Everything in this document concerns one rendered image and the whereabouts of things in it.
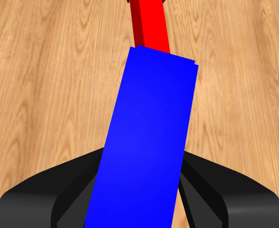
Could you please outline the thin red peg bar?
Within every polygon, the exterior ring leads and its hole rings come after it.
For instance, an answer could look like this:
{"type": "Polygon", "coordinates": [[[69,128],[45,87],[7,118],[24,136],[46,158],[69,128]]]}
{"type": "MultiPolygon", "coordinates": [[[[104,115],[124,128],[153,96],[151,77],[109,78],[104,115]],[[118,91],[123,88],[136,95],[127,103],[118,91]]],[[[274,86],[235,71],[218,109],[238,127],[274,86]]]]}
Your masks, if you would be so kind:
{"type": "Polygon", "coordinates": [[[130,0],[135,47],[170,53],[162,0],[130,0]]]}

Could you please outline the blue hollow socket block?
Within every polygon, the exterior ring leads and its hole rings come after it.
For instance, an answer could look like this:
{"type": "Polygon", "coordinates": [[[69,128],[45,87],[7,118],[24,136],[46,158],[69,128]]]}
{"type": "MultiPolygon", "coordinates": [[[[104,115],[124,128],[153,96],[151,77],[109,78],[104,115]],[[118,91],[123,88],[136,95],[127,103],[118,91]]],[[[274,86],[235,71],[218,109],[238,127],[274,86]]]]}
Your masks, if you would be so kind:
{"type": "Polygon", "coordinates": [[[84,228],[171,228],[197,71],[130,48],[84,228]]]}

